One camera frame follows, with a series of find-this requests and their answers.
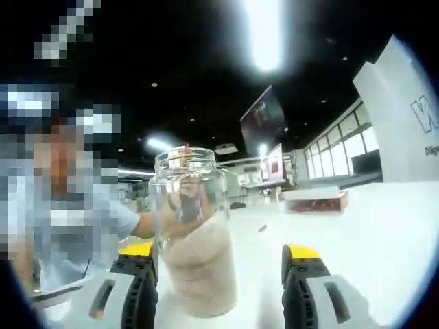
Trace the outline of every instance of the box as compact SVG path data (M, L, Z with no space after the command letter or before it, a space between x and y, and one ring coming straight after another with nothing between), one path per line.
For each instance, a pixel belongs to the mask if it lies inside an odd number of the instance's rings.
M284 192L287 212L344 212L348 191L338 187L313 188Z

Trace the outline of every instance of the window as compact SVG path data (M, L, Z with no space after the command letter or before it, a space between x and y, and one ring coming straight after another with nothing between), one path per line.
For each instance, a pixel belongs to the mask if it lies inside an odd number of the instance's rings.
M344 146L346 147L346 154L348 155L349 172L354 173L351 158L366 153L361 134L356 134L350 137L344 142Z
M322 168L322 162L320 161L320 154L318 152L317 143L311 146L311 155L313 159L314 173L316 175L316 178L321 178L323 177L323 168Z
M348 175L348 164L346 162L346 155L342 143L332 146L332 159L334 164L334 174L336 176Z
M370 123L369 114L364 104L360 105L355 113L357 114L359 125Z
M366 144L366 152L371 152L378 149L377 139L375 138L375 131L373 127L363 131L364 144Z
M311 150L307 149L305 151L305 155L307 157L307 165L308 165L308 173L309 173L309 179L316 178L316 175L314 173L314 166L313 166L313 160L311 159Z
M331 154L328 149L327 137L323 137L318 141L318 147L320 148L320 157L322 159L323 176L334 176L334 170L332 167Z
M340 128L342 129L343 136L346 136L358 128L357 120L355 120L353 113L344 118L344 120L340 123Z
M323 176L324 177L332 177L334 176L334 169L332 167L332 161L331 161L331 153L329 153L329 150L323 151L322 154L320 154L322 157L322 165L323 165Z
M318 141L318 147L320 148L320 152L328 148L328 140L327 137L323 137Z
M328 139L329 144L334 145L336 142L338 142L342 138L342 135L340 135L340 131L338 130L338 126L336 125L334 129L332 129L328 133Z

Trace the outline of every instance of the glass jar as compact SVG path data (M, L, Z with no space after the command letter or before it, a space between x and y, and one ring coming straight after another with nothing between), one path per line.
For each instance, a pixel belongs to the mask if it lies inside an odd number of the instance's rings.
M156 244L186 313L212 317L237 300L226 179L213 151L159 154L150 180Z

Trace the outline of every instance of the white sign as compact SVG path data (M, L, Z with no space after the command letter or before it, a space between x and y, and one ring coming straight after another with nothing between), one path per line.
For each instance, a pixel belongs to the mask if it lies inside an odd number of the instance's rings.
M354 79L375 130L385 182L439 180L439 106L411 50L391 37Z

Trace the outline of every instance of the screen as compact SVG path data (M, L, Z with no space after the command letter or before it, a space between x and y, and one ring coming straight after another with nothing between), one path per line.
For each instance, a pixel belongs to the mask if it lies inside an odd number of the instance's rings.
M270 86L241 118L247 153L258 156L259 145L275 145L286 134L286 128L282 107Z
M282 144L277 145L267 156L268 159L268 180L283 180L283 155Z

